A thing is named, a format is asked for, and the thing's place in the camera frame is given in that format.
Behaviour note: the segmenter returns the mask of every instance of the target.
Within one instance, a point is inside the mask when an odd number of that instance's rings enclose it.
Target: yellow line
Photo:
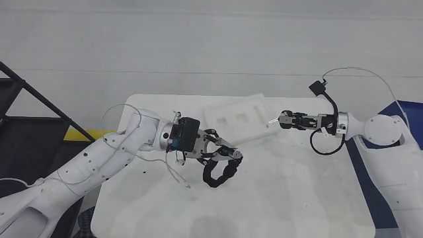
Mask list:
[[[100,130],[87,130],[87,132],[94,137],[94,139],[98,139],[101,137]],[[105,130],[104,134],[108,134],[109,132],[115,132],[114,130]],[[68,130],[65,136],[65,141],[89,141],[84,135],[82,135],[77,130]]]

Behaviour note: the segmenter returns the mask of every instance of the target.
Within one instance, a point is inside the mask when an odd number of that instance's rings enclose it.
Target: white robotic arm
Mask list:
[[[50,237],[72,204],[126,167],[139,150],[182,151],[185,158],[204,164],[205,171],[228,160],[231,174],[219,178],[222,184],[235,174],[243,156],[214,130],[199,126],[198,120],[181,118],[179,112],[171,122],[149,110],[137,110],[124,132],[106,134],[48,177],[0,199],[0,238]],[[210,141],[220,146],[213,153],[207,151]],[[212,187],[219,185],[218,180],[204,178]]]
[[[270,122],[278,121],[283,129],[314,130],[310,144],[320,155],[332,155],[346,139],[354,138],[371,180],[393,211],[401,236],[423,237],[423,152],[405,121],[399,116],[377,115],[360,122],[349,112],[338,112],[335,102],[325,93],[324,83],[316,81],[309,88],[316,96],[324,95],[329,100],[334,114],[308,116],[285,110]],[[320,152],[313,145],[317,132],[342,138],[340,146],[331,152]],[[368,149],[363,138],[387,147]]]

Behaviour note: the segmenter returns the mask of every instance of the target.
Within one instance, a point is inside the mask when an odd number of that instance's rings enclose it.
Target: wire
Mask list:
[[[173,171],[173,172],[175,172],[175,174],[177,174],[185,183],[186,183],[186,187],[187,188],[191,188],[191,186],[188,184],[188,182],[185,180],[185,178],[183,177],[183,176],[181,176],[178,172],[176,172],[168,163],[167,163],[167,153],[166,153],[166,156],[165,156],[165,161],[164,160],[162,160],[162,159],[152,159],[152,160],[148,160],[148,159],[146,159],[146,158],[144,158],[144,157],[141,157],[141,156],[139,156],[138,154],[137,154],[137,157],[138,158],[140,158],[140,159],[142,159],[142,160],[144,160],[144,161],[147,161],[147,162],[156,162],[156,161],[159,161],[159,162],[162,162],[162,163],[164,163],[165,165],[166,165],[166,167],[167,167],[167,169],[168,169],[168,171],[169,171],[169,173],[172,175],[172,177],[173,177],[173,179],[175,179],[175,181],[177,181],[178,183],[180,182],[174,175],[173,175],[173,173],[171,172],[171,171]]]
[[[398,105],[398,107],[399,107],[399,110],[401,111],[401,113],[403,114],[403,116],[404,116],[404,118],[405,118],[405,121],[406,121],[406,123],[407,123],[407,127],[408,127],[408,129],[410,129],[410,122],[408,122],[408,117],[407,117],[407,114],[406,114],[406,113],[405,113],[405,111],[403,110],[402,106],[399,104],[399,102],[398,102],[397,98],[395,97],[394,92],[392,91],[392,89],[391,89],[391,87],[389,86],[389,84],[388,84],[388,83],[384,80],[384,78],[382,78],[380,75],[378,75],[378,74],[376,74],[376,73],[374,73],[374,72],[372,72],[372,71],[370,71],[370,70],[367,70],[367,69],[364,69],[364,68],[360,68],[360,67],[352,67],[352,66],[348,66],[348,67],[338,67],[338,68],[331,69],[331,70],[327,71],[326,73],[324,73],[324,74],[322,75],[322,79],[323,79],[323,81],[324,81],[324,82],[326,82],[326,80],[325,80],[325,75],[327,75],[328,73],[333,72],[333,71],[336,71],[336,70],[343,70],[343,69],[353,69],[353,70],[366,71],[366,72],[369,72],[369,73],[371,73],[371,74],[373,74],[373,75],[377,76],[378,78],[380,78],[380,80],[382,80],[382,81],[386,84],[386,86],[388,87],[389,91],[391,92],[392,97],[394,98],[394,100],[395,100],[396,104],[397,104],[397,105]]]
[[[15,178],[11,178],[11,177],[5,177],[5,178],[0,178],[0,181],[17,181],[19,183],[22,183],[23,185],[25,185],[27,188],[30,188],[31,186],[35,186],[38,182],[38,180],[35,181],[34,184],[28,184],[25,181],[21,180],[21,179],[15,179]]]
[[[336,152],[338,152],[339,150],[341,150],[341,148],[342,148],[342,146],[344,146],[344,143],[345,143],[345,134],[342,134],[342,141],[341,141],[341,144],[338,146],[338,148],[336,148],[335,150],[333,150],[333,151],[331,151],[331,152],[329,152],[329,153],[322,153],[321,151],[318,151],[316,148],[315,148],[315,146],[313,145],[313,136],[317,133],[317,132],[320,132],[321,131],[321,129],[317,129],[317,130],[314,130],[312,133],[311,133],[311,135],[310,135],[310,145],[311,145],[311,148],[313,148],[313,151],[315,152],[315,153],[317,153],[317,154],[319,154],[319,155],[333,155],[334,153],[336,153]]]

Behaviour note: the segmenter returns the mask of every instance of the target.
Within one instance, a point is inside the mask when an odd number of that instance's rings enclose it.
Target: white cable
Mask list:
[[[173,175],[173,173],[171,172],[171,170],[173,171],[173,172],[175,172],[175,174],[177,174],[185,183],[186,183],[186,187],[187,188],[191,188],[191,186],[188,184],[188,182],[185,180],[185,178],[183,177],[183,176],[181,176],[178,172],[176,172],[168,163],[167,163],[167,156],[165,156],[165,161],[164,160],[162,160],[162,159],[152,159],[152,160],[148,160],[148,159],[146,159],[146,158],[144,158],[144,157],[141,157],[141,156],[139,156],[138,154],[137,154],[137,157],[138,158],[140,158],[141,160],[144,160],[144,161],[147,161],[147,162],[156,162],[156,161],[159,161],[159,162],[162,162],[162,163],[164,163],[165,165],[166,165],[166,167],[167,167],[167,169],[169,170],[169,173],[172,175],[172,177],[175,179],[175,181],[177,181],[178,183],[180,182],[174,175]]]
[[[35,186],[37,184],[37,181],[38,181],[38,180],[36,180],[34,184],[27,184],[25,181],[23,181],[21,179],[17,179],[17,178],[16,179],[15,178],[11,178],[11,177],[0,178],[0,181],[6,181],[6,180],[9,180],[9,181],[17,181],[17,182],[22,183],[23,185],[25,185],[27,188],[30,188],[31,186]]]
[[[391,95],[392,95],[392,97],[394,98],[394,100],[395,100],[395,102],[396,102],[396,104],[398,105],[398,107],[399,107],[399,110],[401,111],[401,113],[403,114],[403,116],[404,116],[404,118],[405,118],[405,121],[406,121],[406,123],[407,123],[407,127],[408,127],[408,129],[410,129],[410,123],[408,122],[408,117],[407,117],[407,114],[405,113],[405,111],[403,110],[403,108],[402,108],[402,106],[399,104],[399,102],[398,102],[398,100],[397,100],[397,98],[395,97],[395,95],[394,95],[394,92],[392,91],[392,89],[391,89],[391,87],[389,86],[389,84],[380,76],[380,75],[378,75],[378,74],[376,74],[376,73],[374,73],[374,72],[372,72],[372,71],[370,71],[370,70],[367,70],[367,69],[364,69],[364,68],[360,68],[360,67],[352,67],[352,66],[348,66],[348,67],[338,67],[338,68],[334,68],[334,69],[331,69],[331,70],[329,70],[329,71],[327,71],[326,73],[324,73],[323,75],[322,75],[322,79],[323,79],[323,81],[325,81],[325,75],[327,75],[328,73],[330,73],[330,72],[332,72],[332,71],[336,71],[336,70],[343,70],[343,69],[353,69],[353,70],[361,70],[361,71],[366,71],[366,72],[369,72],[369,73],[372,73],[372,74],[374,74],[375,76],[377,76],[378,78],[380,78],[385,84],[386,84],[386,86],[388,87],[388,89],[389,89],[389,91],[391,92]]]

